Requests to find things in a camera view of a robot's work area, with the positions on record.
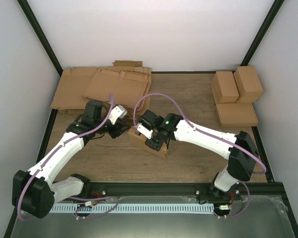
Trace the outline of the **brown cardboard box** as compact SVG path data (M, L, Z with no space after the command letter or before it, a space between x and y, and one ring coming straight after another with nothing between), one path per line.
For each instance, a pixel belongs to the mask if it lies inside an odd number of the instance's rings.
M147 152L150 152L162 159L166 158L167 153L168 153L168 148L166 146L166 143L163 143L163 145L159 151L153 150L153 149L149 148L147 145L145 145L145 141L147 140L147 138L142 134L136 135L136 131L133 127L131 127L128 130L128 137L129 137L130 142L132 144L134 144L135 146L137 146L143 150L146 150Z

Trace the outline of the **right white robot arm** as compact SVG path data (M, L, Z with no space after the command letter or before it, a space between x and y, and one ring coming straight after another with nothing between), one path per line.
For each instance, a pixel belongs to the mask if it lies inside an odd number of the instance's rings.
M208 149L226 159L227 165L216 174L210 186L210 195L216 200L227 198L231 187L237 182L249 181L259 157L257 147L248 133L212 130L173 113L163 118L146 110L137 122L136 130L146 137L146 146L155 151L174 140Z

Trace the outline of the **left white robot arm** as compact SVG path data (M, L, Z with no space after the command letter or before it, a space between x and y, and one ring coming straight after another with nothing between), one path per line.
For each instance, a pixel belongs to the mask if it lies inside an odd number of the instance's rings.
M19 170L13 177L12 204L17 208L18 218L28 220L30 214L45 217L53 205L69 197L87 200L91 196L90 179L73 174L55 182L56 176L70 159L96 134L119 137L129 129L123 120L127 110L121 105L106 107L98 100L89 101L83 114L72 122L57 145L28 171Z

